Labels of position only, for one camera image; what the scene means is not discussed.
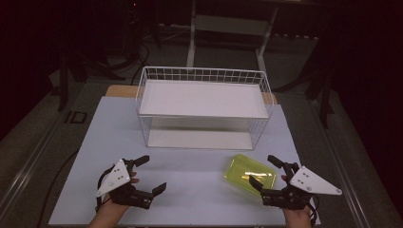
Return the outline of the person's left hand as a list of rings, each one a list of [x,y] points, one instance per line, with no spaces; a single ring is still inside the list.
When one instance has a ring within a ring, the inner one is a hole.
[[[117,204],[110,198],[110,195],[106,195],[98,213],[106,215],[108,219],[120,219],[128,209],[128,205]]]

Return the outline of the black metal stand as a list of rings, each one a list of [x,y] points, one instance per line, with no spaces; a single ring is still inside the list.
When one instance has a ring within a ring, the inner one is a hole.
[[[327,115],[329,113],[329,100],[330,100],[330,90],[334,73],[330,71],[326,77],[322,88],[322,96],[320,102],[319,119],[325,129],[328,128]]]

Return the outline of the person's right hand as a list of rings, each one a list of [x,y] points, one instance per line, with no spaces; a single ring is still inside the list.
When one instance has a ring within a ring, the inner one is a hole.
[[[282,208],[282,212],[285,217],[285,220],[288,223],[291,222],[302,223],[302,222],[308,222],[310,220],[311,210],[308,206],[305,206],[301,210],[291,210]]]

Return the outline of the pale blue table mat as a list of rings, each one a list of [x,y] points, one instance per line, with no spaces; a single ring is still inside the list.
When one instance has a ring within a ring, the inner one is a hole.
[[[123,226],[281,226],[277,207],[230,184],[224,177],[234,151],[151,148],[144,144],[135,102],[104,97],[98,104],[63,191],[49,219],[52,225],[85,226],[95,215],[97,182],[120,159],[149,156],[137,168],[137,187],[150,191],[164,183],[165,191],[150,208],[130,208]]]

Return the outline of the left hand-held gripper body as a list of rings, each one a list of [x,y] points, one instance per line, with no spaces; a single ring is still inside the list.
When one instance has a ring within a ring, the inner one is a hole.
[[[117,204],[148,209],[153,195],[137,190],[131,183],[134,160],[120,159],[111,168],[107,169],[98,180],[96,192],[97,209],[103,204],[103,195],[109,194]]]

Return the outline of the black floor socket plate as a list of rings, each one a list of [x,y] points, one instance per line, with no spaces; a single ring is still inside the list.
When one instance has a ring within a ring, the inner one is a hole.
[[[69,111],[66,118],[66,124],[84,124],[86,122],[87,113],[81,111]]]

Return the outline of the yellow-green plastic tray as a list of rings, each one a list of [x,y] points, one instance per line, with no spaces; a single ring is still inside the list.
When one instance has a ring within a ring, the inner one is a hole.
[[[260,182],[265,189],[272,189],[277,173],[273,168],[242,154],[233,157],[224,173],[228,182],[258,196],[259,191],[249,183],[250,176]]]

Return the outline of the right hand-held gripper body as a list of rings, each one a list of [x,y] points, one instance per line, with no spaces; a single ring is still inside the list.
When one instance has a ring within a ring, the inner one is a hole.
[[[296,163],[277,162],[277,168],[283,168],[286,186],[281,190],[261,189],[260,195],[264,205],[276,206],[290,210],[302,210],[310,204],[314,195],[340,196],[342,190],[317,175],[306,166]]]

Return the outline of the white metal stand frame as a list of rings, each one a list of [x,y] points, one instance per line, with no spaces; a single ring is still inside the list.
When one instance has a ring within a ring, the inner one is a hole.
[[[275,19],[278,14],[278,7],[274,7],[269,13],[268,21],[249,20],[223,16],[203,15],[196,13],[197,1],[192,0],[191,22],[190,22],[190,43],[187,54],[187,67],[193,67],[196,52],[196,31],[226,32],[241,35],[255,35],[262,38],[262,43],[256,49],[256,58],[260,71],[266,71],[264,51],[272,33]]]

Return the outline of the metal floor rail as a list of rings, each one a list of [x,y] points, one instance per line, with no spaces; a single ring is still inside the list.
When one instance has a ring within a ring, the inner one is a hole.
[[[50,126],[43,137],[35,145],[28,158],[22,163],[5,195],[0,198],[0,223],[3,224],[10,215],[17,201],[28,186],[40,161],[44,158],[46,150],[55,132],[60,128],[59,124]]]
[[[338,155],[335,143],[328,130],[321,123],[321,120],[319,118],[318,102],[316,100],[309,100],[308,106],[310,107],[310,110],[315,118],[315,122],[319,128],[320,134],[324,137],[333,171],[336,174],[339,186],[342,190],[342,195],[344,196],[344,199],[348,204],[349,211],[354,219],[356,227],[370,228],[369,221],[363,211],[359,198],[357,197],[356,190],[354,189],[352,181],[350,180],[345,169],[345,166],[343,165],[342,160]]]

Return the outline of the white wire shelf rack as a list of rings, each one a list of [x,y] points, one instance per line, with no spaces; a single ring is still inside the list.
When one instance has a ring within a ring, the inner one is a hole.
[[[252,150],[276,100],[257,70],[147,66],[136,109],[149,147]]]

